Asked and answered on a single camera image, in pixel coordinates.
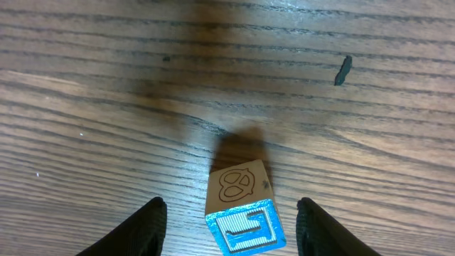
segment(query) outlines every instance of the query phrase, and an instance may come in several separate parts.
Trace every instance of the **wood grain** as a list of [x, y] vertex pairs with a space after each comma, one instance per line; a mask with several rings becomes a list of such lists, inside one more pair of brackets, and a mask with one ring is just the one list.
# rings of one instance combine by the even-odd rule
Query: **wood grain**
[[161, 196], [163, 255], [219, 255], [208, 172], [264, 159], [288, 238], [267, 255], [296, 254], [304, 196], [383, 255], [453, 255], [453, 13], [0, 0], [0, 254], [74, 255]]

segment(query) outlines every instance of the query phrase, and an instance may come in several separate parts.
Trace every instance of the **small dark spot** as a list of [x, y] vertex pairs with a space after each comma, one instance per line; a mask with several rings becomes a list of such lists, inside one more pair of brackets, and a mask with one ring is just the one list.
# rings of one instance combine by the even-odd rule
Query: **small dark spot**
[[264, 189], [268, 189], [270, 185], [268, 181], [263, 181], [262, 186], [264, 186]]
[[350, 69], [353, 67], [353, 58], [349, 55], [343, 61], [340, 72], [335, 77], [335, 85], [342, 85]]

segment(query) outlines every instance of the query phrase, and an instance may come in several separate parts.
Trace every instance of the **toy block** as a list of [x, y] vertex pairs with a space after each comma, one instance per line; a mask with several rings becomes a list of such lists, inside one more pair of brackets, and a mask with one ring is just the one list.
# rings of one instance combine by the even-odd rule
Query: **toy block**
[[205, 221], [226, 256], [253, 255], [286, 245], [261, 160], [209, 175]]

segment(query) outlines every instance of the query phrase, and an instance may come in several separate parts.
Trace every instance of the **wooden tabletop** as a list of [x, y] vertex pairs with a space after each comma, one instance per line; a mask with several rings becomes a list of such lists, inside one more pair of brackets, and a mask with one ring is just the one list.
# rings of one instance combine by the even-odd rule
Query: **wooden tabletop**
[[[383, 255], [455, 251], [452, 0], [0, 0], [0, 254], [74, 255], [155, 196], [219, 255], [208, 173], [269, 171]], [[333, 86], [344, 58], [353, 68]]]

